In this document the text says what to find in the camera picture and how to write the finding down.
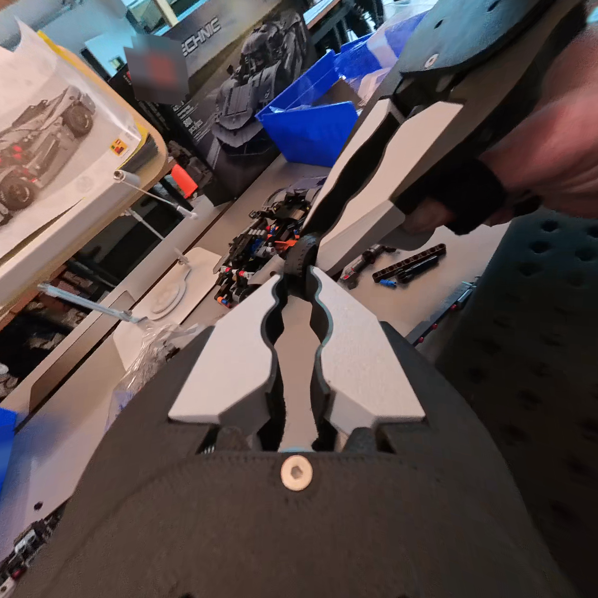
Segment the small black toy tyre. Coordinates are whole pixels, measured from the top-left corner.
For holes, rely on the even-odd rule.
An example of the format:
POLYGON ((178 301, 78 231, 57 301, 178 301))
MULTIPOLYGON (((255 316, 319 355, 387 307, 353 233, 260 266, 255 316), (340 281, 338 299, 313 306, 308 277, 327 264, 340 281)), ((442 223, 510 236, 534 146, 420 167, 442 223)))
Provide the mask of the small black toy tyre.
POLYGON ((287 252, 283 278, 289 293, 296 297, 304 296, 306 277, 309 268, 316 264, 321 237, 321 234, 303 235, 287 252))

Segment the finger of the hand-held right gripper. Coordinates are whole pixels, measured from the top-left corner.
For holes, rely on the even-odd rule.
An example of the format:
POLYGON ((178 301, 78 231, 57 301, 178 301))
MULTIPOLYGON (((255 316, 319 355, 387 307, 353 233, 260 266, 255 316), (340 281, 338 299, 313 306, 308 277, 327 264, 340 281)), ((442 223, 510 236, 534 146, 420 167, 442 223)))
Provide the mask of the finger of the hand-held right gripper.
POLYGON ((310 209, 303 235, 323 234, 332 228, 378 167, 386 145, 405 120, 389 97, 377 100, 362 116, 310 209))
POLYGON ((395 196, 406 188, 408 175, 462 109, 461 104, 437 102, 398 128, 371 180, 322 237, 319 269, 327 274, 343 269, 370 245, 399 228, 406 216, 395 205, 395 196))

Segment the long black brick beam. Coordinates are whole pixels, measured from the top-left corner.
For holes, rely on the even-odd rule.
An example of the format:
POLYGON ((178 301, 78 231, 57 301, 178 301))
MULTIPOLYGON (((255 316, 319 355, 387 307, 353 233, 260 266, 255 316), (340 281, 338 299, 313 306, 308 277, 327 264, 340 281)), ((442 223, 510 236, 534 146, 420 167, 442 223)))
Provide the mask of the long black brick beam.
POLYGON ((419 252, 418 254, 414 254, 411 257, 374 272, 372 274, 373 282, 380 283, 382 280, 390 280, 393 277, 403 278, 408 271, 413 270, 420 264, 423 264, 430 259, 440 258, 445 254, 446 244, 437 244, 431 248, 419 252))

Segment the large toy brick car model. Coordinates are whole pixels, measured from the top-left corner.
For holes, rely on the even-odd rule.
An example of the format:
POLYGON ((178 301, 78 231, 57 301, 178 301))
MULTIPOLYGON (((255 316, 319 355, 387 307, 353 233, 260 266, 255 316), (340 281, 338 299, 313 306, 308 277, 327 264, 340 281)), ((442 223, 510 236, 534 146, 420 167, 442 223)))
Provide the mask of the large toy brick car model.
POLYGON ((229 243, 218 267, 214 299, 231 309, 261 283, 257 273, 275 257, 286 256, 300 237, 311 206, 326 176, 301 178, 271 193, 249 214, 250 223, 229 243))

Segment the small grey black brick assembly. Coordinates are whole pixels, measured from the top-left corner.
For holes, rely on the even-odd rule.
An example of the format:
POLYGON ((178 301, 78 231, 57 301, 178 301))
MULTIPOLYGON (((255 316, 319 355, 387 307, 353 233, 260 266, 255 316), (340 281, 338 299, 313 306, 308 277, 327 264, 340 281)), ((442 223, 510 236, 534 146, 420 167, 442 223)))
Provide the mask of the small grey black brick assembly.
POLYGON ((384 253, 395 253, 396 251, 397 249, 383 244, 375 244, 371 246, 343 269, 339 281, 349 289, 355 288, 361 273, 368 266, 374 264, 384 253))

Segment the black perforated board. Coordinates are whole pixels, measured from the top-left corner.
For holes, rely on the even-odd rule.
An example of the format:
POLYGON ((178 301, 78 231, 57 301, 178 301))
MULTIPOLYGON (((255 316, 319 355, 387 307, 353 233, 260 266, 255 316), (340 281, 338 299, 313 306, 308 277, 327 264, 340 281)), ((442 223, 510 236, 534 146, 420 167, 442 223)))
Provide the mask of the black perforated board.
POLYGON ((553 558, 597 597, 597 220, 514 219, 436 361, 553 558))

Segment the orange cone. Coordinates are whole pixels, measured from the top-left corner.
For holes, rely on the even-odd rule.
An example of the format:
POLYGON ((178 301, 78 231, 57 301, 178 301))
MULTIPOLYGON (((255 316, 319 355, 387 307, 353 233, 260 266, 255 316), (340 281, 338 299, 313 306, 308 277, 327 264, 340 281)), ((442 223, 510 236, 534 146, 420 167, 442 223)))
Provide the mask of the orange cone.
POLYGON ((184 199, 191 198, 198 190, 198 184, 178 163, 174 163, 170 175, 180 189, 184 199))

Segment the person's right hand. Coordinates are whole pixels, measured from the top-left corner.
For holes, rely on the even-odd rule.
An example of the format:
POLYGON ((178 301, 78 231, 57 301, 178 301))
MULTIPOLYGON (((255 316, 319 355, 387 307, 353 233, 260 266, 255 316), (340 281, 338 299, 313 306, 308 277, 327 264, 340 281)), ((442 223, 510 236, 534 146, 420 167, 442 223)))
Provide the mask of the person's right hand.
POLYGON ((597 218, 597 24, 585 29, 546 73, 534 111, 481 156, 507 193, 490 227, 515 217, 515 199, 537 195, 551 210, 597 218))

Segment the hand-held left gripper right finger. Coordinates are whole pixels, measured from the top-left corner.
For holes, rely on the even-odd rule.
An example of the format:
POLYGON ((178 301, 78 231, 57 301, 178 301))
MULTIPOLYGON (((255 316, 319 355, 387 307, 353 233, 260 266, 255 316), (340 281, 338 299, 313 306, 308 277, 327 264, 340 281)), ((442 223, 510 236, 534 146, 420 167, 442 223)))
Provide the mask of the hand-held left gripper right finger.
POLYGON ((390 327, 317 267, 309 267, 310 327, 319 340, 310 382, 314 451, 337 436, 414 424, 425 411, 389 338, 390 327))

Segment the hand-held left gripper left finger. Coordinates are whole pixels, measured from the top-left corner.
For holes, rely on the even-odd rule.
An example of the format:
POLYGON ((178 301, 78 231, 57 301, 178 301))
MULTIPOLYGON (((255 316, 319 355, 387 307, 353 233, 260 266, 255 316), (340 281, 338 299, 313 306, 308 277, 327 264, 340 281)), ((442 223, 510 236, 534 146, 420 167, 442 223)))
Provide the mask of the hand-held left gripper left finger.
POLYGON ((284 331, 287 285, 277 274, 211 330, 170 408, 170 420, 238 428, 263 449, 280 448, 286 406, 274 348, 284 331))

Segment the clear bag of brick pieces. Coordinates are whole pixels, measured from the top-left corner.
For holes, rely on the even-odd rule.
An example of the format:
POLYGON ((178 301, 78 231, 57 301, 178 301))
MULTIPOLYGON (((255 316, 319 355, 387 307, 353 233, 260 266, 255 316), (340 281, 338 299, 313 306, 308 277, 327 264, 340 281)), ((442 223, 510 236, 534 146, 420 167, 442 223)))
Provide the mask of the clear bag of brick pieces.
POLYGON ((139 325, 135 326, 135 330, 139 331, 141 336, 130 363, 125 364, 124 376, 112 390, 105 432, 133 397, 166 365, 168 360, 204 329, 205 326, 197 324, 183 328, 176 324, 158 325, 148 322, 143 330, 139 325))

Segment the white book stand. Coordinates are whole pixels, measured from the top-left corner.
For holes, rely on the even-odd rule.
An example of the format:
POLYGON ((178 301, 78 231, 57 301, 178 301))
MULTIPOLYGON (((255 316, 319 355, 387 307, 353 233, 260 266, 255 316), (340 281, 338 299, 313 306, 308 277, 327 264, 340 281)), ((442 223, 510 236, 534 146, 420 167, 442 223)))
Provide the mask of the white book stand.
POLYGON ((116 170, 100 196, 81 200, 1 266, 2 308, 19 303, 25 295, 33 295, 33 299, 42 295, 68 307, 91 311, 81 321, 84 328, 71 338, 73 341, 101 315, 110 318, 112 324, 116 320, 125 322, 124 330, 116 337, 125 368, 140 354, 146 330, 180 325, 201 302, 215 285, 218 275, 212 271, 220 260, 216 253, 201 248, 183 252, 190 241, 177 238, 173 230, 100 303, 50 285, 55 272, 80 244, 87 243, 84 238, 96 235, 93 227, 103 229, 104 220, 111 222, 125 213, 134 214, 133 191, 148 195, 138 183, 138 176, 116 170))

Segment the blue plastic bin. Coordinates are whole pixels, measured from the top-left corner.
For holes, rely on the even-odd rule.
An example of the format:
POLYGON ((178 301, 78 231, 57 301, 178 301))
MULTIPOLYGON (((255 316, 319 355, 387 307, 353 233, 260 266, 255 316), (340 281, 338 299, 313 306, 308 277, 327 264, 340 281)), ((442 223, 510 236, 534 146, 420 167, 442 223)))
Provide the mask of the blue plastic bin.
POLYGON ((396 64, 405 32, 386 29, 328 50, 258 114, 288 162, 330 168, 366 103, 396 64))

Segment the building manual in plastic sleeve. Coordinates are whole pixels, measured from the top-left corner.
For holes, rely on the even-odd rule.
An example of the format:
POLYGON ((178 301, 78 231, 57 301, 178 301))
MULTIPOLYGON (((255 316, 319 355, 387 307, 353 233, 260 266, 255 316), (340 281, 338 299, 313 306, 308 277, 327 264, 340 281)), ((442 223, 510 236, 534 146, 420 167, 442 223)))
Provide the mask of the building manual in plastic sleeve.
POLYGON ((96 198, 147 132, 109 92, 18 21, 1 48, 1 257, 96 198))

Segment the flat brick assembly grey blade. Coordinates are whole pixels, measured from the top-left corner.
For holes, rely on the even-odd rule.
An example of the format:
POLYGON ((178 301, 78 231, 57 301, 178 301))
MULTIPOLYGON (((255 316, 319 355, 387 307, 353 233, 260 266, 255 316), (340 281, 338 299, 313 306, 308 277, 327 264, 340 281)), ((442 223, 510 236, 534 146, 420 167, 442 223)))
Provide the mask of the flat brick assembly grey blade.
POLYGON ((9 597, 17 581, 30 568, 41 548, 46 545, 60 523, 66 503, 46 517, 31 523, 13 543, 13 548, 1 561, 1 597, 9 597))

